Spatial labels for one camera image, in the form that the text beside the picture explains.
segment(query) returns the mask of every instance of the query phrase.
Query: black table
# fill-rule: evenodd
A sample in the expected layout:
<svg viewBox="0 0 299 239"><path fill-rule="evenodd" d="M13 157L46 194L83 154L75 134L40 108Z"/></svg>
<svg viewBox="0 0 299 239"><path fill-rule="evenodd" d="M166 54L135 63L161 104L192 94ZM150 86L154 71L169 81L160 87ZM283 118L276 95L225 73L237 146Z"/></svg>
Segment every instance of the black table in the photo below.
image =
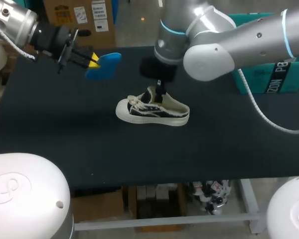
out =
<svg viewBox="0 0 299 239"><path fill-rule="evenodd" d="M152 47L119 48L114 79L88 81L68 65L61 75L42 58L19 59L0 104L0 153L43 156L71 189L299 175L299 135L265 123L230 74L209 83L180 67L168 92L190 106L187 125L135 125L119 120L117 103L153 80L139 74ZM299 93L256 96L277 124L299 129Z"/></svg>

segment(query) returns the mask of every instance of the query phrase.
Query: teal bin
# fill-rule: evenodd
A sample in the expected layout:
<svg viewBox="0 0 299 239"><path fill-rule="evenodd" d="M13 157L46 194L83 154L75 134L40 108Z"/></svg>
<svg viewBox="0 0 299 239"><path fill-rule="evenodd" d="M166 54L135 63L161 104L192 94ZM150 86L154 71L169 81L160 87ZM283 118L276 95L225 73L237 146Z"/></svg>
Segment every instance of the teal bin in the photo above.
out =
<svg viewBox="0 0 299 239"><path fill-rule="evenodd" d="M266 17L272 13L230 14L237 26ZM242 68L252 93L278 93L299 91L299 57L294 62L262 64ZM235 70L232 72L237 88L246 94L246 88Z"/></svg>

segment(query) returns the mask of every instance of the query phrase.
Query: canvas sneaker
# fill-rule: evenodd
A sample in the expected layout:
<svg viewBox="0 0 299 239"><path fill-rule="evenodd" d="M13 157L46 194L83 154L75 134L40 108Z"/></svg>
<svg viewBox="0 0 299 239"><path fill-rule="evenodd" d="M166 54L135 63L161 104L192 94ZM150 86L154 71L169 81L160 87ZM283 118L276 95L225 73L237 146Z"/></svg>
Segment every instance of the canvas sneaker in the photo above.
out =
<svg viewBox="0 0 299 239"><path fill-rule="evenodd" d="M154 103L155 87L148 87L139 96L128 96L116 106L116 115L129 123L159 123L182 126L188 122L189 107L173 99L169 94L162 96L161 104Z"/></svg>

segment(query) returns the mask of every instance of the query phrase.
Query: shoe tongue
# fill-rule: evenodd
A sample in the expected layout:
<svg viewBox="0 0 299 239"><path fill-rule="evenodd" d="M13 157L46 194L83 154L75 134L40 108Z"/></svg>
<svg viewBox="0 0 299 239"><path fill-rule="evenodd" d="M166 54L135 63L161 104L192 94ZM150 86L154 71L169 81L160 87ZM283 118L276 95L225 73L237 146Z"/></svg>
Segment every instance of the shoe tongue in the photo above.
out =
<svg viewBox="0 0 299 239"><path fill-rule="evenodd" d="M141 97L141 101L145 104L151 104L154 100L154 97L153 97L153 92L151 90L150 87L148 87L148 90L145 91L145 93L142 95Z"/></svg>

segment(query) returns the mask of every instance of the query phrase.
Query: table leg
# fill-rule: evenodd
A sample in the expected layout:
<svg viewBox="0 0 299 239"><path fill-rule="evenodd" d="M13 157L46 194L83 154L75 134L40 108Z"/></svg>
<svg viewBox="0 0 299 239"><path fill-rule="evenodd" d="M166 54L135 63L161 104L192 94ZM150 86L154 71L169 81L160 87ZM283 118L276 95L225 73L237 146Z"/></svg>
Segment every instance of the table leg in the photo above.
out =
<svg viewBox="0 0 299 239"><path fill-rule="evenodd" d="M274 188L271 192L271 197L274 193L288 182L289 178L278 178L277 182L274 185ZM252 190L251 183L249 179L241 180L241 189L243 193L243 198L245 201L246 209L248 213L259 213L260 218L257 220L252 220L249 223L249 228L252 234L262 233L267 227L267 208L269 201L265 202L258 208L258 204L255 198L254 191Z"/></svg>

